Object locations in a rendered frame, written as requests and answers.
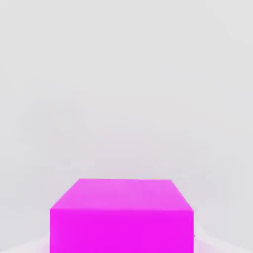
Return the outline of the small magenta cube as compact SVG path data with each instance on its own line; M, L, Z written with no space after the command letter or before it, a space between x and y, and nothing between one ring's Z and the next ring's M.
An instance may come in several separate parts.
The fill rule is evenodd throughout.
M79 179L50 209L50 253L194 253L194 212L171 180Z

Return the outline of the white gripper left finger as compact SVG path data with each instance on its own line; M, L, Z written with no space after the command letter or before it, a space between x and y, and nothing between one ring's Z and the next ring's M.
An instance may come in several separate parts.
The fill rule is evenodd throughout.
M49 236L11 248L7 253L50 253Z

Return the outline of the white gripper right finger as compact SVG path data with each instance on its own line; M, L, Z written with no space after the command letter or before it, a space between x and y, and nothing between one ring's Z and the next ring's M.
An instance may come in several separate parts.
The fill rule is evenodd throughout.
M250 251L210 237L203 231L194 232L194 253L251 253Z

